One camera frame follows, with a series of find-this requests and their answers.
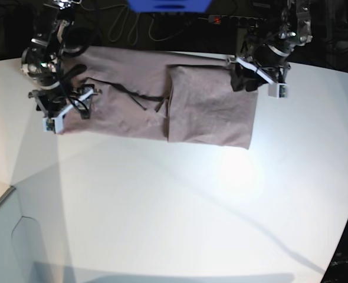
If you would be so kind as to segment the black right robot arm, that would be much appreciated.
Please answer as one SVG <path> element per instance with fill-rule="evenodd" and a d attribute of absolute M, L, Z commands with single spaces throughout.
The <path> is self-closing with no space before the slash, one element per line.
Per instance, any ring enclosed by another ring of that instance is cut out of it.
<path fill-rule="evenodd" d="M 72 32 L 75 13 L 80 1 L 47 1 L 34 24 L 34 36 L 21 57 L 21 71 L 37 85 L 28 97 L 33 98 L 37 110 L 52 119 L 65 107 L 74 108 L 82 119 L 90 118 L 90 108 L 80 97 L 91 86 L 75 87 L 71 80 L 84 73 L 87 67 L 77 64 L 68 71 L 64 70 L 63 61 L 75 58 L 90 47 L 97 36 L 100 26 L 97 1 L 93 1 L 93 30 L 83 42 L 77 45 L 68 44 L 68 36 Z"/>

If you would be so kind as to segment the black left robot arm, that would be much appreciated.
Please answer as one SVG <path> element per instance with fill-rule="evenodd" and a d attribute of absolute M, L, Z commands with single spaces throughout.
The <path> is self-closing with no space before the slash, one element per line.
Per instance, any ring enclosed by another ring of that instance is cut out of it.
<path fill-rule="evenodd" d="M 256 91 L 269 84 L 275 96 L 287 94 L 288 57 L 313 39 L 310 1 L 274 1 L 256 28 L 247 28 L 241 51 L 228 60 L 234 91 Z"/>

